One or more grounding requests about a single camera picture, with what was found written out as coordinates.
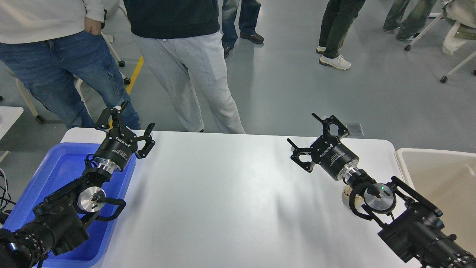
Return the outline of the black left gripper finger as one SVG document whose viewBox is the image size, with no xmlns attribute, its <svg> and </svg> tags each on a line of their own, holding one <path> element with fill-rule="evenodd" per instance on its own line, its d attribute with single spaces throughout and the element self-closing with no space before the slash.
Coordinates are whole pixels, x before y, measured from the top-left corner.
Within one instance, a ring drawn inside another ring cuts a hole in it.
<svg viewBox="0 0 476 268">
<path fill-rule="evenodd" d="M 155 127 L 155 123 L 150 123 L 145 129 L 144 134 L 142 136 L 135 137 L 136 144 L 139 141 L 145 141 L 145 145 L 143 146 L 143 148 L 135 152 L 136 158 L 145 158 L 149 154 L 153 146 L 156 144 L 156 142 L 152 138 L 153 127 Z"/>
<path fill-rule="evenodd" d="M 125 130 L 125 124 L 122 120 L 122 113 L 124 109 L 129 105 L 129 101 L 126 100 L 122 102 L 121 105 L 105 108 L 97 122 L 95 123 L 95 129 L 97 130 L 108 130 L 108 129 L 119 129 L 121 132 Z"/>
</svg>

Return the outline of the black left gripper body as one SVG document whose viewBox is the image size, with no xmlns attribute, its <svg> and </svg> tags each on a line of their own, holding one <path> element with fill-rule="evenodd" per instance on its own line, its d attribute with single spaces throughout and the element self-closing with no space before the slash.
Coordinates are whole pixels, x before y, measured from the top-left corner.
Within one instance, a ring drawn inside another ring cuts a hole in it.
<svg viewBox="0 0 476 268">
<path fill-rule="evenodd" d="M 128 127 L 123 131 L 111 129 L 93 155 L 97 167 L 109 173 L 122 172 L 137 150 L 137 142 L 131 142 L 135 137 L 136 133 Z"/>
</svg>

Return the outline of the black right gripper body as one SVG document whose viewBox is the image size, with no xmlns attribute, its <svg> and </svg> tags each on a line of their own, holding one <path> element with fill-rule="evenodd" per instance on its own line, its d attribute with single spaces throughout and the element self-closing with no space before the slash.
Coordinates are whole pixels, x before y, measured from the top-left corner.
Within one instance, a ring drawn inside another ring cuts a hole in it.
<svg viewBox="0 0 476 268">
<path fill-rule="evenodd" d="M 359 157 L 341 143 L 338 136 L 318 137 L 312 144 L 316 152 L 312 153 L 312 161 L 318 163 L 336 181 L 343 179 L 346 166 L 356 167 Z"/>
</svg>

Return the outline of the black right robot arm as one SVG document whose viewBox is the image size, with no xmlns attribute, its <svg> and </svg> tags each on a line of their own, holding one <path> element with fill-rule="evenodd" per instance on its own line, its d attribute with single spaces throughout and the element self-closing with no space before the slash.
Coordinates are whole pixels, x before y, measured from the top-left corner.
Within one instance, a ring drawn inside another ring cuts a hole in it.
<svg viewBox="0 0 476 268">
<path fill-rule="evenodd" d="M 456 243 L 455 234 L 446 235 L 442 211 L 396 176 L 379 183 L 364 169 L 359 157 L 341 139 L 347 127 L 334 115 L 314 118 L 323 133 L 310 147 L 298 147 L 291 139 L 291 159 L 307 172 L 320 165 L 333 179 L 351 189 L 348 205 L 354 215 L 374 220 L 382 228 L 379 237 L 404 262 L 416 258 L 423 268 L 474 268 L 475 256 Z"/>
</svg>

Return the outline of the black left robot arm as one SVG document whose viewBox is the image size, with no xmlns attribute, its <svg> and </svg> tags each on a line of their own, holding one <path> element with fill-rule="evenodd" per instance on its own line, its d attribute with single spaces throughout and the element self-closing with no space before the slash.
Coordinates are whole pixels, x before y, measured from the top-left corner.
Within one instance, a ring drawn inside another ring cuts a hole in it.
<svg viewBox="0 0 476 268">
<path fill-rule="evenodd" d="M 114 172 L 122 172 L 133 155 L 145 158 L 156 144 L 154 123 L 142 136 L 127 128 L 122 113 L 129 101 L 103 110 L 95 127 L 105 130 L 109 118 L 112 128 L 95 154 L 85 158 L 82 176 L 44 198 L 34 208 L 34 220 L 11 232 L 1 229 L 1 267 L 41 267 L 49 252 L 72 251 L 89 239 L 88 227 L 95 220 L 115 220 L 126 206 L 124 200 L 107 197 L 102 185 Z"/>
</svg>

